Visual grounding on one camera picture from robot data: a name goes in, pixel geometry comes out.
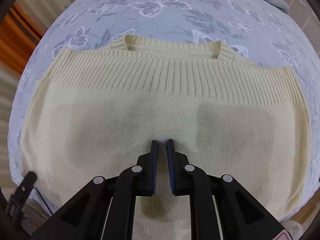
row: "bed sheet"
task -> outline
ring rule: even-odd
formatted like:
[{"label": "bed sheet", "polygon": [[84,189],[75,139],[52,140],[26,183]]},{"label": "bed sheet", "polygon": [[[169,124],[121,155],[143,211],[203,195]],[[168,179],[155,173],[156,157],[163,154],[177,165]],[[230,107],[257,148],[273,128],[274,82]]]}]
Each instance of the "bed sheet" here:
[{"label": "bed sheet", "polygon": [[[306,98],[312,128],[310,165],[294,212],[308,201],[319,187],[320,59],[292,18],[263,0],[76,0],[46,32],[19,82],[8,134],[16,184],[23,179],[20,135],[36,81],[64,46],[97,49],[124,33],[185,43],[222,40],[264,68],[290,65]],[[36,192],[31,196],[46,209]]]}]

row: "wire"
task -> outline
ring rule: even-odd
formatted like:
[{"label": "wire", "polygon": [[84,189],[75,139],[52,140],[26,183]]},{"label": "wire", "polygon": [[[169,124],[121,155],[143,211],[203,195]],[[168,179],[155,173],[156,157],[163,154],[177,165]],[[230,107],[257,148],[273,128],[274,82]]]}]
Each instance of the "wire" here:
[{"label": "wire", "polygon": [[49,210],[49,212],[51,213],[51,215],[53,215],[51,209],[49,208],[48,204],[47,204],[46,201],[44,200],[43,196],[40,194],[39,190],[37,190],[36,187],[34,187],[34,189],[38,192],[39,196],[41,197],[43,203],[45,204],[45,206],[47,207],[47,209]]}]

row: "silver rivet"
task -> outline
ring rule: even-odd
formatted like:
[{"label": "silver rivet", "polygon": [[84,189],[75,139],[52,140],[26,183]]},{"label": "silver rivet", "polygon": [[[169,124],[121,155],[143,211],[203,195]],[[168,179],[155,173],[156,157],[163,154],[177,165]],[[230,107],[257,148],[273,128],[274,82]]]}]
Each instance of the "silver rivet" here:
[{"label": "silver rivet", "polygon": [[231,182],[233,180],[233,178],[230,176],[230,175],[224,175],[222,177],[222,179],[225,181],[225,182]]},{"label": "silver rivet", "polygon": [[142,171],[142,168],[140,166],[133,166],[131,170],[133,172],[140,172],[140,171]]},{"label": "silver rivet", "polygon": [[184,166],[184,169],[186,171],[194,171],[195,167],[193,165],[188,164],[188,165]]},{"label": "silver rivet", "polygon": [[101,184],[103,182],[103,177],[95,177],[94,179],[93,179],[93,183],[94,184]]}]

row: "blue floral bedding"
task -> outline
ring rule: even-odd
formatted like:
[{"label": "blue floral bedding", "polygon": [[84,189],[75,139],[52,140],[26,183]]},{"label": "blue floral bedding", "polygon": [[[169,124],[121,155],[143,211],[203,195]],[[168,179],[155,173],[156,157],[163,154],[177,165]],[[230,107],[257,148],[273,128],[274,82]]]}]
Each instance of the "blue floral bedding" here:
[{"label": "blue floral bedding", "polygon": [[[22,180],[20,135],[36,81],[64,46],[97,49],[125,33],[185,43],[222,40],[264,68],[292,66],[312,127],[310,166],[297,210],[308,201],[319,187],[320,60],[290,16],[263,0],[76,0],[46,32],[18,86],[8,135],[16,184]],[[32,197],[46,209],[35,192]]]}]

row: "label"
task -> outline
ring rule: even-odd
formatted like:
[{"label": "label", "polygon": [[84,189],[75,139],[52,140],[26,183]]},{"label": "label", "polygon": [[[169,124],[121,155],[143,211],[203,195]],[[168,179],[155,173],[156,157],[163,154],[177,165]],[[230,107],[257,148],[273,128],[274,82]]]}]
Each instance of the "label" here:
[{"label": "label", "polygon": [[289,235],[288,231],[283,229],[279,235],[277,235],[272,240],[292,240],[291,236]]}]

